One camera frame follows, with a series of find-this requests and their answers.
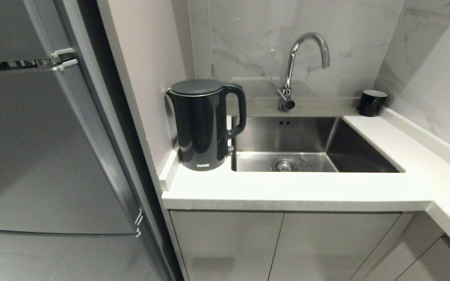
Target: chrome faucet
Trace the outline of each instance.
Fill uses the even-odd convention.
[[[295,55],[298,47],[307,39],[313,39],[320,48],[320,55],[322,56],[322,68],[326,69],[330,66],[329,62],[329,49],[327,48],[327,43],[325,42],[324,37],[322,37],[317,32],[307,32],[300,36],[293,45],[291,50],[291,54],[289,54],[289,63],[287,67],[286,74],[286,83],[284,84],[284,88],[277,89],[282,100],[279,102],[279,110],[280,111],[288,111],[292,110],[295,107],[295,102],[291,99],[291,77],[293,75],[293,66],[295,65]]]

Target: black kettle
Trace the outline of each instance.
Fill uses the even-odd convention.
[[[175,109],[179,157],[185,167],[209,171],[225,162],[227,140],[244,130],[246,100],[243,88],[216,80],[196,79],[175,83],[166,92]],[[225,97],[239,99],[239,125],[227,130]]]

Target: black cup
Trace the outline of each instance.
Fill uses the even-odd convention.
[[[382,91],[365,90],[362,93],[359,107],[357,107],[359,114],[367,117],[378,115],[387,96],[388,94],[385,94]]]

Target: refrigerator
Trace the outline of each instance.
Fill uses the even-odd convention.
[[[96,2],[0,0],[0,281],[180,274]]]

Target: marble backsplash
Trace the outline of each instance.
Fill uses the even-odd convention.
[[[375,89],[450,144],[450,0],[405,0]]]
[[[331,67],[313,41],[302,44],[293,98],[357,97],[382,65],[404,0],[189,0],[195,72],[236,82],[248,97],[275,97],[293,42],[322,34]]]

